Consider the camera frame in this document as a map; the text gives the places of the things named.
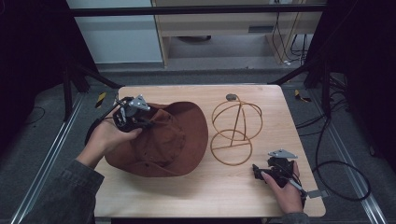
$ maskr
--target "person's right hand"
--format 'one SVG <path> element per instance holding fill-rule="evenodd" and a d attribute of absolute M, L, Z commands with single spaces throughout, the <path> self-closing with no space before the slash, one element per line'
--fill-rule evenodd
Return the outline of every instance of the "person's right hand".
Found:
<path fill-rule="evenodd" d="M 112 119 L 112 115 L 116 111 L 117 108 L 93 130 L 87 145 L 76 157 L 77 161 L 91 168 L 95 168 L 99 160 L 107 153 L 113 151 L 126 141 L 136 139 L 142 132 L 141 128 L 134 129 L 128 133 L 120 131 Z"/>
<path fill-rule="evenodd" d="M 294 162 L 293 171 L 297 176 L 300 176 L 297 162 Z M 280 209 L 285 213 L 302 213 L 303 205 L 301 202 L 300 191 L 297 190 L 291 183 L 287 183 L 284 188 L 281 188 L 275 180 L 265 172 L 262 172 L 262 177 L 271 188 L 276 196 L 277 203 Z"/>

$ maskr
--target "white cabinet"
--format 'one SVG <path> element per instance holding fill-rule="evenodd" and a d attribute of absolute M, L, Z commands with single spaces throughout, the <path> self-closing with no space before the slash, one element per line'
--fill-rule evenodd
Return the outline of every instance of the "white cabinet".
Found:
<path fill-rule="evenodd" d="M 67 0 L 70 8 L 151 7 L 149 0 Z M 153 16 L 81 17 L 78 27 L 97 64 L 162 63 Z"/>

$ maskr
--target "wooden tabletop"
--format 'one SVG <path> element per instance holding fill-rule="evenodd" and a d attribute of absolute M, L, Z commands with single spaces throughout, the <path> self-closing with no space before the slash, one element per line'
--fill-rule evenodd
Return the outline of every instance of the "wooden tabletop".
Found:
<path fill-rule="evenodd" d="M 212 137 L 217 133 L 212 124 L 212 113 L 217 105 L 226 102 L 228 93 L 234 93 L 241 101 L 255 104 L 262 110 L 262 130 L 251 139 L 252 155 L 245 163 L 236 166 L 219 162 L 210 149 Z M 298 156 L 296 161 L 304 189 L 318 188 L 279 86 L 138 86 L 121 88 L 119 94 L 120 99 L 142 94 L 148 103 L 156 104 L 196 103 L 206 117 L 208 147 L 195 170 L 177 177 L 132 175 L 101 160 L 96 170 L 105 176 L 105 180 L 96 197 L 94 213 L 97 217 L 280 217 L 282 213 L 274 194 L 263 181 L 254 178 L 252 164 L 268 168 L 268 152 L 281 148 Z M 254 134 L 260 129 L 260 117 L 255 110 L 244 108 L 247 135 Z M 229 109 L 224 116 L 219 116 L 215 123 L 218 130 L 233 128 L 236 110 Z M 248 149 L 224 149 L 217 155 L 222 160 L 238 162 L 248 155 Z M 323 201 L 308 198 L 304 211 L 311 217 L 323 216 Z"/>

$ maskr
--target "floor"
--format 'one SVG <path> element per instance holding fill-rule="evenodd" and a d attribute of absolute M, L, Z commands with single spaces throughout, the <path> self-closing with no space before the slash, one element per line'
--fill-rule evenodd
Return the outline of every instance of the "floor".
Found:
<path fill-rule="evenodd" d="M 299 36 L 293 47 L 300 49 L 301 45 L 302 39 Z M 290 57 L 294 56 L 299 59 L 299 56 L 290 53 Z M 133 73 L 128 71 L 114 73 L 114 71 L 106 70 L 103 71 L 103 75 L 125 85 L 267 83 L 284 76 L 301 64 L 299 60 L 290 65 L 276 63 L 273 52 L 261 35 L 212 36 L 208 41 L 203 41 L 201 37 L 175 37 L 172 40 L 169 59 L 166 67 L 139 66 Z M 342 80 L 342 75 L 334 76 Z M 282 86 L 294 122 L 300 127 L 305 121 L 322 114 L 320 87 L 306 90 L 302 85 L 304 77 L 305 74 L 301 74 Z M 79 144 L 74 141 L 83 138 L 81 130 L 85 130 L 86 125 L 89 125 L 91 115 L 89 111 L 92 109 L 88 107 L 88 104 L 96 101 L 97 94 L 102 90 L 114 93 L 95 80 L 90 80 L 90 83 L 92 89 L 82 100 L 82 111 L 86 111 L 86 114 L 81 113 L 76 118 L 73 128 L 68 131 L 67 139 L 60 143 L 61 147 L 79 147 Z M 295 90 L 300 91 L 302 98 L 296 98 Z M 78 94 L 74 95 L 74 99 L 78 100 L 78 97 Z M 9 206 L 0 209 L 2 210 L 0 219 L 6 220 L 15 216 L 15 211 L 21 208 L 26 192 L 35 181 L 35 175 L 40 170 L 43 161 L 46 160 L 52 140 L 62 129 L 64 108 L 55 106 L 60 105 L 59 102 L 62 100 L 62 87 L 59 86 L 37 97 L 37 106 L 44 108 L 45 113 L 43 114 L 40 107 L 32 112 L 29 120 L 38 119 L 38 122 L 33 122 L 33 125 L 26 126 L 21 131 L 20 138 L 17 138 L 13 144 L 16 148 L 15 153 L 9 157 L 9 161 L 2 161 L 0 196 L 4 203 L 1 205 L 8 204 Z M 342 100 L 340 95 L 333 96 L 334 104 Z M 315 167 L 318 131 L 321 130 L 323 124 L 324 120 L 320 119 L 314 125 L 298 129 L 312 167 Z M 48 139 L 48 141 L 40 142 L 36 139 Z M 320 143 L 320 160 L 341 160 L 359 167 L 368 176 L 372 193 L 368 199 L 361 202 L 344 200 L 331 193 L 331 197 L 324 199 L 327 214 L 321 218 L 313 218 L 311 223 L 396 223 L 396 214 L 394 214 L 396 199 L 393 196 L 396 188 L 396 175 L 383 160 L 373 158 L 368 148 L 359 126 L 354 122 L 353 116 L 347 112 L 347 103 L 343 102 L 335 107 L 332 122 L 323 134 Z M 58 159 L 55 159 L 56 161 L 53 161 L 51 165 L 53 167 L 47 174 L 48 178 L 57 174 L 66 159 L 74 158 L 77 153 L 76 150 L 61 150 L 59 155 L 56 155 Z M 336 192 L 341 191 L 351 197 L 360 197 L 367 191 L 364 179 L 343 166 L 323 167 L 321 173 Z M 319 188 L 326 189 L 321 184 L 318 175 L 316 179 Z M 9 196 L 11 191 L 14 192 L 12 197 Z M 108 222 L 108 219 L 98 218 L 98 223 Z M 274 219 L 270 223 L 277 222 L 278 220 Z"/>

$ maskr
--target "gray sleeve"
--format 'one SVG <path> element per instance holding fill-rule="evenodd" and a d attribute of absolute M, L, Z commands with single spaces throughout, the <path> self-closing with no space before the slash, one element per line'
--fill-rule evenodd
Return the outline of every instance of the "gray sleeve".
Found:
<path fill-rule="evenodd" d="M 104 177 L 72 161 L 43 189 L 21 223 L 89 223 Z"/>
<path fill-rule="evenodd" d="M 309 217 L 306 213 L 289 213 L 282 217 L 283 224 L 309 224 Z"/>

